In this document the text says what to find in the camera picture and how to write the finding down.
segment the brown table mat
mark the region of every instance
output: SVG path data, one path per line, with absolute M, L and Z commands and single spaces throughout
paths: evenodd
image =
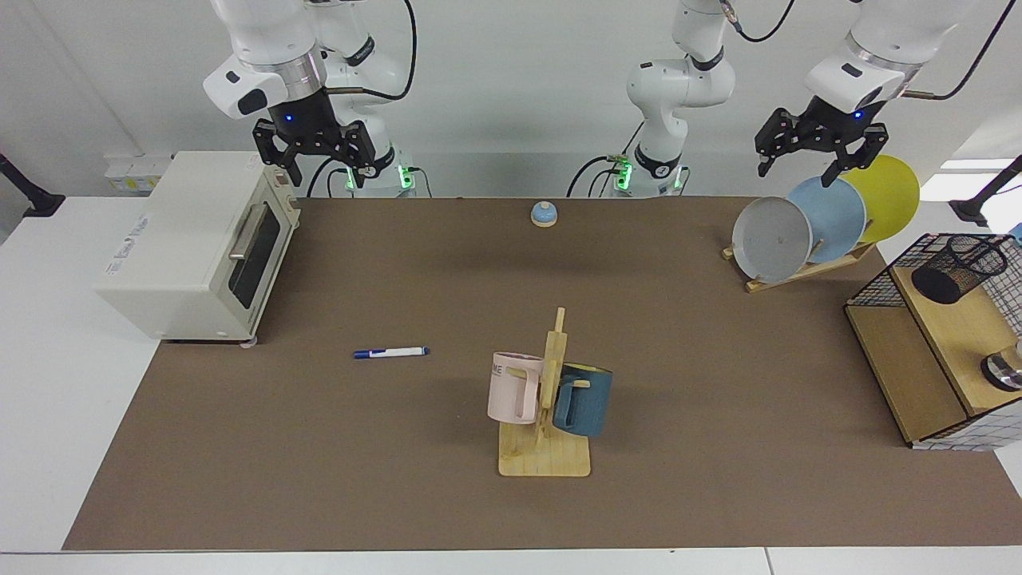
M 260 345 L 159 347 L 64 548 L 1022 544 L 992 453 L 900 441 L 841 309 L 879 255 L 749 296 L 747 202 L 306 202 Z M 501 478 L 491 356 L 559 305 L 615 374 L 593 475 Z

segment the yellow plate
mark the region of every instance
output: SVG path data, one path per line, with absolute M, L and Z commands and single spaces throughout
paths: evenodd
M 861 241 L 873 243 L 904 229 L 919 208 L 919 179 L 908 163 L 891 155 L 878 155 L 866 170 L 852 170 L 841 179 L 855 186 L 873 223 Z

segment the oven door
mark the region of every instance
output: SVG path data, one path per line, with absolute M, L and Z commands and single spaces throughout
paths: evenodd
M 228 254 L 231 267 L 226 285 L 232 303 L 244 310 L 236 313 L 239 320 L 244 320 L 252 331 L 292 231 L 279 199 L 268 183 L 262 183 Z

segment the oven window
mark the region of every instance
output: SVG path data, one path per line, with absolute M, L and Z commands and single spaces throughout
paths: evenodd
M 263 222 L 259 226 L 259 231 L 256 232 L 256 242 L 252 244 L 252 250 L 248 254 L 248 258 L 234 263 L 234 271 L 231 272 L 231 279 L 228 281 L 228 286 L 231 289 L 231 293 L 234 294 L 234 297 L 241 302 L 241 305 L 245 309 L 251 309 L 252 307 L 252 300 L 256 299 L 256 292 L 259 290 L 260 281 L 263 279 L 263 273 L 270 263 L 270 253 L 273 252 L 273 246 L 277 243 L 279 235 L 280 222 L 277 220 L 277 215 L 273 213 L 272 208 L 267 209 L 266 215 L 264 215 Z

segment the blue mug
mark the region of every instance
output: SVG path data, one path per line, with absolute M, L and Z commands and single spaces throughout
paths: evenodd
M 600 435 L 607 417 L 612 379 L 613 374 L 607 370 L 565 364 L 554 408 L 554 427 L 572 435 Z

